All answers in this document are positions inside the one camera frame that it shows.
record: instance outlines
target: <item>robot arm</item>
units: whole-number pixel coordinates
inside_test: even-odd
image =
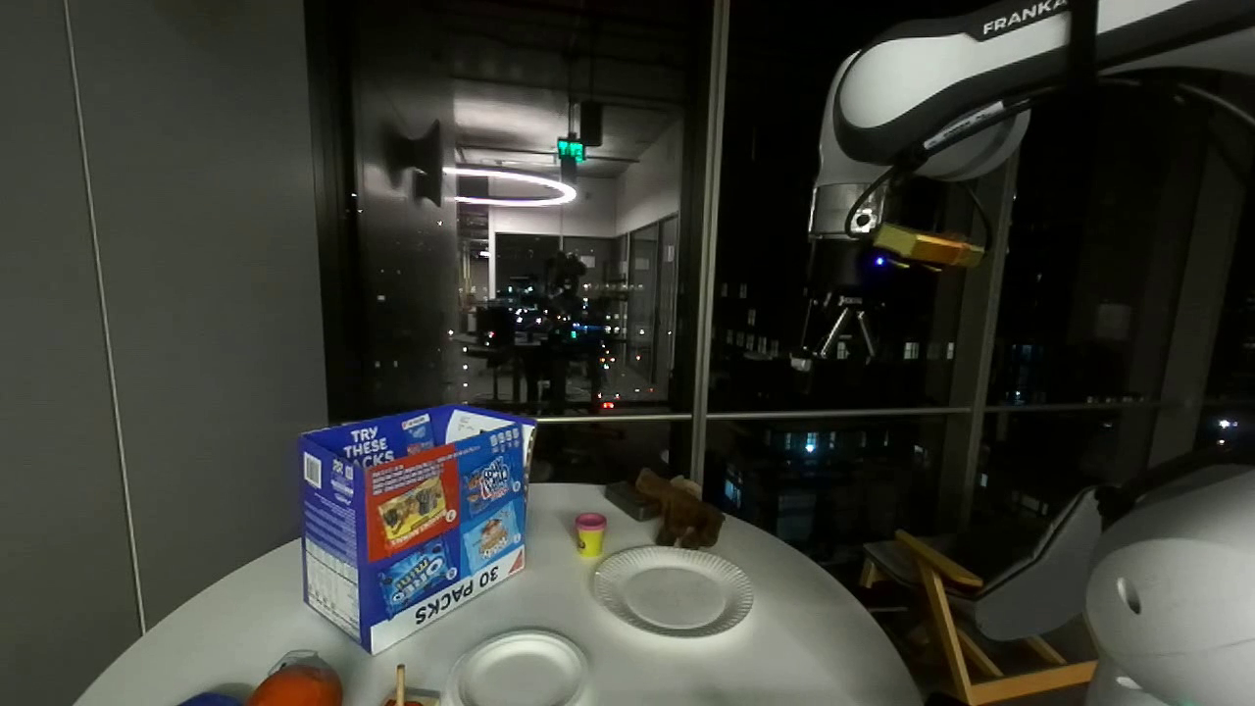
[[[1002,0],[952,20],[900,25],[848,54],[822,121],[807,313],[794,365],[829,357],[845,322],[862,326],[861,255],[882,237],[916,264],[973,264],[964,245],[887,225],[893,178],[978,180],[1020,149],[1042,95],[1138,81],[1147,72],[1250,74],[1255,3]],[[829,322],[816,309],[835,309],[824,340],[812,340],[812,326]]]

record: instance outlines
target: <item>orange object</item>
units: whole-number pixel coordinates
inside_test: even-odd
[[[968,245],[964,237],[930,237],[900,225],[882,225],[874,233],[874,247],[893,250],[909,264],[963,266],[963,272],[982,266],[984,261],[984,247]]]
[[[248,706],[342,706],[342,678],[318,667],[283,667],[266,675]]]

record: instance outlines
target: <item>orange fruit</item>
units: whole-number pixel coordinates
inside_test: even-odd
[[[342,706],[342,678],[310,667],[283,667],[252,689],[252,706]]]

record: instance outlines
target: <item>table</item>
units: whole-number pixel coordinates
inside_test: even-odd
[[[530,564],[391,651],[365,657],[304,604],[304,547],[279,547],[229,574],[109,662],[80,706],[176,706],[223,684],[263,684],[287,657],[339,667],[351,706],[382,706],[398,662],[441,689],[461,658],[513,628],[560,633],[588,651],[597,706],[918,706],[904,657],[870,612],[816,560],[729,517],[717,556],[752,583],[752,612],[717,636],[654,636],[588,594],[572,517],[610,514],[606,551],[650,547],[650,522],[606,504],[599,487],[530,487]]]

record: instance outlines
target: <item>ring ceiling light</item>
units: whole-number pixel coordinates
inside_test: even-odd
[[[486,207],[560,207],[560,204],[572,204],[572,199],[576,199],[576,190],[572,190],[572,186],[551,180],[551,178],[537,178],[537,173],[461,168],[461,166],[448,166],[442,173],[448,173],[448,178],[480,178],[480,180],[491,180],[491,186],[530,186],[530,190],[547,190],[547,191],[537,191],[537,198],[463,198],[463,191],[455,191],[455,198],[452,198],[455,204],[486,204]]]

